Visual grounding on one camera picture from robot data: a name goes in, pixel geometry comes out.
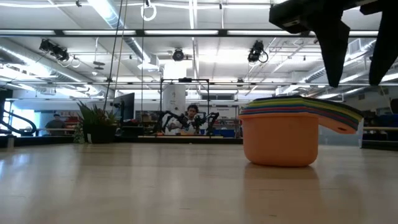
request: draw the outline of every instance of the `ceiling light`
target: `ceiling light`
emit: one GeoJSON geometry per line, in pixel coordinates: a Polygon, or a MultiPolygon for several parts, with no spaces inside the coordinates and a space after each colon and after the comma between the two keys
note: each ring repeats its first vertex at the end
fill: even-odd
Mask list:
{"type": "Polygon", "coordinates": [[[335,97],[335,96],[338,96],[338,93],[325,94],[325,95],[322,95],[322,96],[318,96],[317,98],[318,99],[329,99],[329,98],[332,98],[332,97],[335,97]]]}
{"type": "Polygon", "coordinates": [[[355,93],[358,90],[362,90],[363,88],[356,88],[354,90],[347,91],[345,94],[355,93]]]}
{"type": "Polygon", "coordinates": [[[0,49],[11,54],[14,57],[17,57],[17,58],[23,60],[26,64],[28,64],[30,72],[32,72],[36,75],[45,75],[45,76],[50,75],[50,71],[47,69],[47,67],[41,65],[40,63],[36,63],[35,60],[32,60],[28,57],[21,55],[21,54],[15,53],[3,46],[0,46],[0,49]]]}
{"type": "Polygon", "coordinates": [[[7,67],[0,69],[0,76],[9,78],[11,80],[30,80],[30,81],[37,80],[37,78],[35,78],[32,75],[17,72],[7,67]]]}
{"type": "Polygon", "coordinates": [[[66,89],[66,88],[57,89],[57,92],[59,92],[61,94],[64,94],[64,95],[67,95],[67,96],[72,96],[72,97],[75,97],[75,98],[87,97],[87,95],[84,94],[84,93],[80,93],[79,91],[75,91],[75,90],[69,90],[69,89],[66,89]]]}
{"type": "Polygon", "coordinates": [[[350,31],[349,35],[350,36],[361,36],[361,37],[368,37],[368,36],[377,36],[379,34],[379,31],[369,31],[369,30],[364,30],[364,31],[350,31]]]}
{"type": "Polygon", "coordinates": [[[383,77],[383,79],[381,81],[382,82],[386,82],[386,81],[394,80],[396,78],[398,78],[398,73],[386,75],[386,76],[383,77]]]}
{"type": "Polygon", "coordinates": [[[269,9],[270,4],[258,5],[258,4],[234,4],[234,5],[223,5],[225,9],[269,9]]]}
{"type": "Polygon", "coordinates": [[[291,34],[284,30],[229,30],[228,35],[269,35],[269,36],[299,36],[300,34],[291,34]]]}
{"type": "Polygon", "coordinates": [[[297,86],[297,87],[301,87],[301,88],[311,88],[310,85],[292,85],[292,86],[297,86]]]}
{"type": "Polygon", "coordinates": [[[64,30],[65,35],[135,35],[135,30],[64,30]]]}
{"type": "Polygon", "coordinates": [[[112,7],[107,0],[88,0],[88,3],[104,18],[109,19],[112,15],[117,15],[114,7],[112,7]]]}
{"type": "Polygon", "coordinates": [[[356,78],[358,78],[358,77],[359,77],[359,75],[352,75],[352,76],[350,76],[350,77],[347,77],[347,78],[342,79],[342,80],[340,81],[340,83],[346,83],[346,82],[349,82],[349,81],[351,81],[351,80],[354,80],[354,79],[356,79],[356,78]]]}
{"type": "Polygon", "coordinates": [[[156,71],[159,71],[159,67],[157,65],[153,65],[151,63],[146,63],[146,62],[137,65],[137,67],[139,69],[141,69],[141,70],[144,69],[144,70],[156,70],[156,71]]]}
{"type": "Polygon", "coordinates": [[[0,30],[0,35],[55,35],[54,30],[0,30]]]}
{"type": "Polygon", "coordinates": [[[24,89],[24,90],[35,91],[34,88],[32,88],[30,86],[27,86],[27,85],[24,85],[24,84],[14,85],[14,84],[8,83],[7,85],[12,86],[12,87],[16,87],[16,88],[21,88],[21,89],[24,89]]]}
{"type": "Polygon", "coordinates": [[[217,35],[218,30],[145,30],[146,35],[217,35]]]}

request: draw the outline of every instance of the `plant pot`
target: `plant pot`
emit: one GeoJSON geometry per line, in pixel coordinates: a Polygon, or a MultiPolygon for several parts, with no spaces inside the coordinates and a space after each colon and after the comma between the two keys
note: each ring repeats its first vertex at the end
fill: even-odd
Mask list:
{"type": "Polygon", "coordinates": [[[85,141],[93,144],[106,144],[113,142],[116,126],[100,124],[84,124],[83,132],[85,141]]]}

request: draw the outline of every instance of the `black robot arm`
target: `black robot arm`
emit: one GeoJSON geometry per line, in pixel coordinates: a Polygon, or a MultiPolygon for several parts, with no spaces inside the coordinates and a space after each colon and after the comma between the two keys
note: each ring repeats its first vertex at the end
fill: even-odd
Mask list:
{"type": "Polygon", "coordinates": [[[201,125],[209,121],[209,124],[206,129],[206,135],[213,135],[214,131],[213,125],[216,122],[219,115],[220,113],[210,113],[208,116],[205,116],[204,118],[195,118],[195,122],[192,123],[192,126],[196,130],[199,130],[201,125]]]}
{"type": "Polygon", "coordinates": [[[160,115],[159,115],[159,118],[158,118],[158,120],[157,120],[157,122],[156,122],[156,125],[154,126],[154,133],[159,133],[159,132],[162,132],[162,133],[164,133],[165,132],[165,130],[166,130],[166,127],[167,127],[167,124],[169,123],[169,121],[172,119],[172,118],[175,118],[175,119],[177,119],[177,121],[179,121],[179,123],[184,127],[184,128],[186,128],[186,127],[188,127],[189,126],[189,124],[187,123],[187,118],[183,115],[183,114],[181,114],[180,116],[179,115],[177,115],[177,114],[175,114],[175,113],[172,113],[172,112],[170,112],[170,111],[161,111],[160,112],[160,115]],[[162,126],[162,121],[163,121],[163,118],[164,118],[164,116],[166,116],[166,115],[169,115],[169,117],[167,117],[167,120],[166,120],[166,122],[163,124],[163,126],[162,126]]]}

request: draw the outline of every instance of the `hanging cable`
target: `hanging cable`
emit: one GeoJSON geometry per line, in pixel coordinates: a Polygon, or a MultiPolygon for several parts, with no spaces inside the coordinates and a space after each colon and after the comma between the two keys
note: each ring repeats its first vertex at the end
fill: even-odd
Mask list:
{"type": "Polygon", "coordinates": [[[156,14],[157,14],[156,6],[155,6],[154,4],[152,4],[152,3],[150,2],[150,0],[146,0],[146,4],[143,4],[143,6],[141,6],[141,17],[142,17],[145,21],[151,21],[151,20],[155,19],[156,14]],[[149,18],[147,18],[147,17],[144,15],[144,10],[145,10],[145,9],[148,9],[148,8],[152,8],[153,11],[154,11],[153,14],[152,14],[152,16],[150,16],[149,18]]]}
{"type": "MultiPolygon", "coordinates": [[[[142,18],[142,30],[145,28],[145,19],[142,18]]],[[[144,37],[142,37],[142,42],[141,46],[144,47],[144,37]]],[[[144,51],[141,51],[141,58],[144,58],[144,51]]],[[[144,115],[144,60],[142,60],[142,69],[141,69],[141,122],[144,121],[143,115],[144,115]]]]}
{"type": "MultiPolygon", "coordinates": [[[[125,30],[125,28],[126,28],[126,17],[127,17],[127,4],[128,4],[128,2],[129,2],[129,0],[126,0],[126,8],[125,8],[125,10],[124,10],[124,19],[123,19],[123,30],[122,30],[122,39],[123,39],[123,37],[124,37],[124,30],[125,30]]],[[[120,51],[119,51],[119,62],[118,62],[118,71],[116,72],[116,83],[115,83],[115,86],[114,86],[114,90],[115,90],[115,93],[114,93],[114,95],[113,95],[113,102],[114,102],[114,99],[115,99],[115,97],[116,97],[116,92],[117,92],[117,90],[118,90],[118,79],[119,79],[119,69],[120,69],[120,62],[121,62],[121,57],[122,57],[122,48],[123,48],[123,41],[121,41],[120,42],[120,51]]]]}
{"type": "Polygon", "coordinates": [[[78,67],[80,66],[80,64],[81,64],[81,61],[80,61],[80,59],[78,59],[78,58],[76,58],[75,56],[73,56],[72,61],[71,61],[68,65],[62,64],[59,60],[57,60],[57,63],[58,63],[59,65],[61,65],[62,67],[64,67],[64,68],[67,68],[67,67],[69,67],[69,66],[72,66],[73,68],[78,68],[78,67]],[[77,64],[77,65],[73,65],[73,62],[74,62],[74,61],[78,61],[78,64],[77,64]]]}
{"type": "MultiPolygon", "coordinates": [[[[116,27],[116,33],[119,31],[119,25],[120,25],[120,16],[122,14],[122,5],[123,5],[123,0],[121,0],[121,5],[120,5],[120,10],[119,10],[119,16],[118,16],[118,25],[116,27]]],[[[108,101],[108,94],[109,94],[109,89],[111,88],[111,81],[112,81],[112,68],[113,68],[113,58],[114,58],[114,51],[116,48],[116,41],[118,40],[118,36],[114,36],[114,43],[113,43],[113,50],[112,50],[112,59],[111,59],[111,70],[109,71],[109,78],[108,78],[108,87],[106,89],[106,94],[105,94],[105,104],[104,104],[104,111],[106,109],[106,103],[108,101]]]]}

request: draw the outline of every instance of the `green plant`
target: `green plant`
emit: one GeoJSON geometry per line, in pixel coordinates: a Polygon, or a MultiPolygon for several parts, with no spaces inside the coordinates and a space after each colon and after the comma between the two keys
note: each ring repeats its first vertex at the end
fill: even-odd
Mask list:
{"type": "Polygon", "coordinates": [[[80,108],[82,115],[80,119],[83,121],[83,124],[99,124],[110,126],[115,123],[116,119],[113,113],[99,109],[96,105],[94,105],[93,108],[89,108],[81,101],[79,101],[77,105],[80,108]]]}
{"type": "Polygon", "coordinates": [[[83,133],[83,124],[82,121],[79,121],[75,126],[75,133],[73,133],[73,142],[84,144],[85,143],[85,136],[83,133]]]}

